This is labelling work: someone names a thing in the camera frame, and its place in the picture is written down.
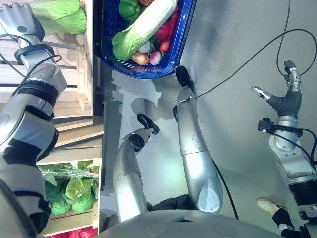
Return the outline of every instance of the blue basket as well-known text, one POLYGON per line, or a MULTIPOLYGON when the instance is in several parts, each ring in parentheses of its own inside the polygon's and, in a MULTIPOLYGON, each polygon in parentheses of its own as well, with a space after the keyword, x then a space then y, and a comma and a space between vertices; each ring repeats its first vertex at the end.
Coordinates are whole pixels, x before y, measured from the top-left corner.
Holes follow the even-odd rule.
POLYGON ((190 23, 197 0, 179 0, 181 11, 178 15, 175 33, 165 59, 158 65, 140 66, 131 59, 117 59, 112 51, 113 36, 128 27, 128 21, 118 12, 120 0, 94 0, 95 54, 112 69, 134 78, 153 79, 174 74, 184 49, 190 23))

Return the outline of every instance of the shoe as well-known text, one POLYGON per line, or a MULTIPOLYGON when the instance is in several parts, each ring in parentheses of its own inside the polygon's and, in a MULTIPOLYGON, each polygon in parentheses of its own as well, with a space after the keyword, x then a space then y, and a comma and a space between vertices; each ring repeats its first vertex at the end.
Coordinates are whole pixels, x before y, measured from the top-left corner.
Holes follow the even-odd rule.
POLYGON ((265 199, 265 198, 258 198, 256 200, 256 204, 262 208, 263 210, 266 210, 267 212, 269 212, 272 216, 280 209, 280 208, 283 208, 285 210, 286 207, 284 206, 281 206, 281 205, 277 205, 276 203, 274 202, 271 202, 270 200, 268 199, 265 199))

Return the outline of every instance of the black cable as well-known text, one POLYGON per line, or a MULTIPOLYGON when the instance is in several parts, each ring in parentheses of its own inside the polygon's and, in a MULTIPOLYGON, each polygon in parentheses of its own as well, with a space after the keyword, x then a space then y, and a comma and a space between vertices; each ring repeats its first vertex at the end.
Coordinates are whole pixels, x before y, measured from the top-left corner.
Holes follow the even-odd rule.
POLYGON ((25 37, 23 37, 23 36, 18 36, 18 35, 13 35, 13 34, 2 34, 2 35, 0 35, 0 38, 3 38, 3 37, 16 37, 16 38, 20 38, 20 39, 22 39, 22 40, 24 40, 24 41, 26 41, 29 45, 32 45, 32 43, 28 40, 28 39, 26 39, 25 37))
POLYGON ((221 83, 217 84, 216 86, 214 86, 212 89, 208 90, 207 92, 202 93, 201 95, 197 96, 196 99, 199 98, 199 97, 201 97, 202 95, 205 95, 205 94, 211 92, 213 89, 219 87, 221 84, 223 84, 223 83, 225 83, 226 81, 228 81, 229 79, 231 79, 238 71, 240 71, 240 69, 242 69, 248 62, 250 62, 255 56, 258 55, 258 53, 260 53, 262 50, 264 50, 264 49, 265 49, 268 45, 270 45, 273 41, 275 41, 276 39, 280 38, 280 37, 283 36, 283 35, 286 35, 286 34, 288 34, 288 33, 290 33, 290 32, 293 32, 293 31, 304 31, 304 32, 308 33, 308 34, 313 38, 314 43, 315 43, 315 55, 314 55, 314 59, 313 59, 311 65, 310 65, 301 75, 305 74, 308 70, 311 69, 311 67, 313 66, 313 64, 314 64, 314 62, 315 62, 316 55, 317 55, 317 42, 316 42, 316 39, 315 39, 314 35, 313 35, 311 32, 309 32, 309 31, 307 31, 307 30, 304 30, 304 29, 292 29, 292 30, 286 31, 286 32, 284 32, 284 33, 278 35, 278 36, 275 37, 273 40, 271 40, 270 42, 268 42, 268 43, 267 43, 265 46, 263 46, 258 52, 256 52, 250 59, 248 59, 248 61, 246 61, 240 68, 238 68, 230 77, 228 77, 226 80, 222 81, 221 83))
POLYGON ((315 133, 313 133, 311 130, 308 130, 308 129, 299 129, 299 130, 304 130, 304 131, 307 131, 309 132, 310 134, 312 134, 312 136, 314 137, 314 145, 313 145, 313 148, 312 148, 312 151, 311 151, 311 161, 314 162, 314 153, 315 153, 315 149, 316 149, 316 144, 317 144, 317 137, 315 135, 315 133))
MULTIPOLYGON (((291 9, 291 0, 288 0, 288 12, 287 12, 287 18, 286 18, 286 23, 285 23, 285 27, 284 27, 283 33, 286 32, 290 9, 291 9)), ((279 43, 279 47, 278 47, 278 51, 277 51, 277 55, 276 55, 276 67, 277 67, 277 70, 279 71, 279 73, 280 73, 281 75, 283 75, 283 76, 284 76, 284 74, 282 73, 282 71, 280 70, 280 68, 279 68, 279 66, 278 66, 278 56, 279 56, 279 52, 280 52, 280 50, 281 50, 281 46, 282 46, 282 42, 283 42, 283 40, 284 40, 284 36, 285 36, 285 35, 282 36, 281 42, 279 43)))
POLYGON ((9 65, 15 72, 17 72, 18 74, 20 74, 21 77, 23 77, 23 78, 25 77, 23 73, 21 73, 19 70, 17 70, 16 67, 14 67, 14 66, 3 56, 3 54, 1 54, 1 52, 0 52, 0 57, 1 57, 1 58, 3 59, 3 61, 4 61, 7 65, 9 65))
POLYGON ((58 60, 56 60, 56 63, 61 61, 61 55, 53 55, 53 56, 49 56, 46 57, 45 59, 41 60, 40 62, 36 63, 26 74, 26 76, 23 78, 23 80, 21 81, 21 83, 19 84, 19 86, 16 87, 16 89, 14 90, 14 92, 12 93, 11 97, 14 96, 16 94, 16 92, 20 89, 20 87, 22 86, 22 84, 29 78, 29 76, 32 74, 32 72, 42 63, 44 63, 45 61, 55 58, 55 57, 59 57, 58 60))
POLYGON ((289 143, 291 143, 291 144, 297 146, 298 148, 300 148, 300 149, 305 153, 305 155, 307 155, 307 157, 308 157, 310 163, 311 163, 312 165, 314 165, 314 162, 312 161, 310 155, 307 153, 307 151, 306 151, 302 146, 296 144, 295 142, 293 142, 293 141, 291 141, 291 140, 289 140, 289 139, 287 139, 287 138, 285 138, 285 137, 283 137, 283 136, 281 136, 281 135, 278 135, 278 134, 275 134, 275 133, 272 133, 272 135, 275 135, 275 136, 277 136, 277 137, 279 137, 279 138, 282 138, 283 140, 286 140, 287 142, 289 142, 289 143))
MULTIPOLYGON (((12 34, 3 34, 3 35, 0 35, 0 38, 3 38, 3 37, 16 37, 16 38, 20 38, 24 41, 26 41, 29 45, 32 45, 31 42, 24 38, 23 36, 18 36, 18 35, 12 35, 12 34)), ((18 74, 20 74, 22 77, 25 77, 23 73, 21 73, 19 70, 17 70, 4 56, 3 54, 0 53, 0 57, 3 59, 3 61, 9 65, 15 72, 17 72, 18 74)))
POLYGON ((232 206, 232 210, 233 210, 234 216, 235 216, 235 218, 238 220, 238 219, 239 219, 238 213, 237 213, 236 207, 235 207, 235 205, 234 205, 234 203, 233 203, 233 200, 232 200, 230 191, 229 191, 229 189, 228 189, 228 186, 227 186, 227 184, 226 184, 226 182, 225 182, 225 180, 224 180, 224 178, 223 178, 223 176, 222 176, 222 174, 221 174, 221 172, 220 172, 218 166, 216 165, 216 163, 214 162, 214 160, 212 160, 212 161, 213 161, 213 164, 214 164, 214 166, 216 167, 216 169, 217 169, 217 171, 218 171, 218 174, 219 174, 219 176, 220 176, 220 178, 221 178, 221 180, 222 180, 222 182, 223 182, 224 187, 226 188, 226 191, 227 191, 227 193, 228 193, 228 197, 229 197, 229 200, 230 200, 230 203, 231 203, 231 206, 232 206))

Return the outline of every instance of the gray floor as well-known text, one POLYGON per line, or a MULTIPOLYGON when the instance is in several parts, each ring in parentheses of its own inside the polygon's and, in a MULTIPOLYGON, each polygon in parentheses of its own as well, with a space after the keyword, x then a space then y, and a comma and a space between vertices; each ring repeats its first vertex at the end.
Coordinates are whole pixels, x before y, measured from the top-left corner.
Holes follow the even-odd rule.
MULTIPOLYGON (((198 0, 181 63, 195 81, 198 93, 205 92, 226 79, 258 49, 279 35, 287 15, 287 0, 229 1, 198 0)), ((291 1, 288 29, 304 28, 317 35, 317 1, 291 1)), ((199 122, 211 155, 228 183, 242 221, 278 233, 265 211, 254 201, 271 198, 287 205, 293 222, 299 226, 295 202, 279 175, 275 159, 268 148, 268 135, 257 131, 263 117, 276 121, 276 113, 250 90, 260 86, 274 95, 286 92, 275 58, 276 41, 238 72, 230 81, 198 100, 199 122)), ((303 33, 285 36, 279 65, 291 59, 300 71, 313 58, 314 44, 303 33)), ((140 127, 136 114, 143 112, 161 128, 142 152, 138 162, 144 193, 149 202, 187 193, 179 153, 177 123, 172 109, 180 86, 174 76, 157 80, 137 80, 111 72, 105 66, 108 117, 106 130, 106 186, 102 209, 115 210, 111 176, 119 139, 140 127)), ((299 127, 317 131, 317 67, 302 76, 303 103, 299 127)), ((309 135, 302 137, 307 150, 312 146, 309 135)), ((233 217, 225 193, 222 214, 233 217)))

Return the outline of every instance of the black pants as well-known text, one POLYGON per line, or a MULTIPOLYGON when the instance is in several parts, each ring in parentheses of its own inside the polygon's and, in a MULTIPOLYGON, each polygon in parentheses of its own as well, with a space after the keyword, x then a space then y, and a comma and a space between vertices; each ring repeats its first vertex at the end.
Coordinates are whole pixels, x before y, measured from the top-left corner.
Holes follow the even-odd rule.
MULTIPOLYGON (((274 214, 273 221, 277 224, 278 227, 280 224, 286 224, 294 229, 294 226, 291 222, 291 218, 289 217, 289 214, 285 209, 279 209, 274 214)), ((281 235, 286 238, 302 238, 302 235, 299 231, 289 229, 282 230, 281 235)))

